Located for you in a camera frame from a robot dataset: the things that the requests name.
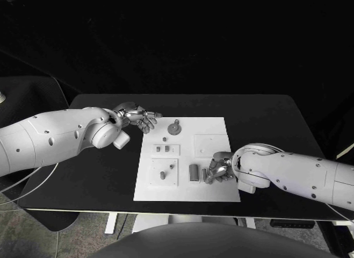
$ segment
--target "black curtain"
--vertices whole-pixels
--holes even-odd
[[[0,64],[3,76],[53,76],[68,100],[286,94],[328,158],[354,140],[338,138],[354,109],[354,5],[0,1]]]

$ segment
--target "metal robot hand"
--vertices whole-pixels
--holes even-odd
[[[122,119],[122,128],[128,125],[137,125],[144,134],[154,129],[157,124],[155,118],[161,118],[163,115],[155,112],[148,112],[134,102],[124,102],[114,108],[114,112]]]
[[[232,152],[217,152],[214,153],[210,165],[209,165],[209,172],[206,177],[206,183],[211,184],[213,179],[217,182],[223,180],[229,180],[234,178],[234,173],[230,167],[230,158],[233,153]]]

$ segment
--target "robotic hand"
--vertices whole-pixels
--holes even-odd
[[[132,124],[148,133],[161,117],[134,102],[114,110],[86,107],[29,117],[0,129],[0,176],[56,164],[89,147],[104,148],[114,143],[121,149],[129,141],[122,128]]]
[[[253,194],[269,183],[283,191],[354,211],[354,166],[249,144],[234,153],[217,152],[206,183],[237,177],[237,189]]]

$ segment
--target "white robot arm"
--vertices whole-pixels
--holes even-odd
[[[269,182],[283,191],[354,211],[354,166],[250,144],[234,153],[216,153],[207,183],[233,169],[237,189],[255,193]]]
[[[134,124],[148,133],[160,117],[127,102],[115,110],[86,107],[26,118],[0,129],[0,176],[56,164],[88,147],[114,143],[121,149],[129,141],[122,127]]]

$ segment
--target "gray carpet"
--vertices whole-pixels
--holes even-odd
[[[14,204],[0,209],[14,209]],[[104,233],[106,213],[82,212],[69,228],[59,232],[58,258],[86,257],[92,252],[117,241],[125,214],[118,215],[115,233]],[[128,214],[119,239],[132,232],[135,215]],[[272,228],[269,220],[256,219],[259,230],[281,234],[318,249],[328,247],[318,227],[312,230]],[[0,258],[53,258],[56,251],[56,234],[33,219],[24,211],[0,212]]]

